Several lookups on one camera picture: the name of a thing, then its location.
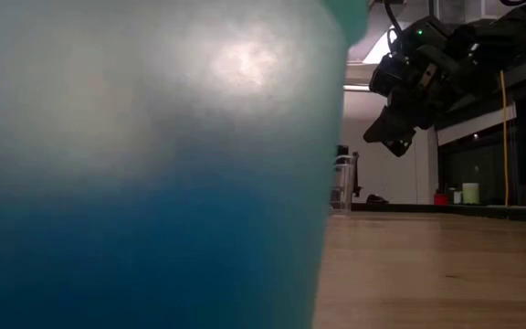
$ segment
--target blue liquid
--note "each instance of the blue liquid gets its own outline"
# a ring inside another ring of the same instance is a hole
[[[356,3],[0,0],[0,328],[310,327]]]

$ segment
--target wooden surface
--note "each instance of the wooden surface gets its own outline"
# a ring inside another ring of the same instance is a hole
[[[526,328],[526,223],[332,217],[314,327]]]

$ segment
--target white wall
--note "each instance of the white wall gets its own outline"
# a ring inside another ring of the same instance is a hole
[[[418,130],[407,153],[398,158],[380,143],[366,143],[364,132],[378,117],[386,99],[368,92],[344,92],[341,144],[358,152],[359,185],[354,202],[378,194],[392,203],[430,204],[437,183],[437,144],[433,132]]]

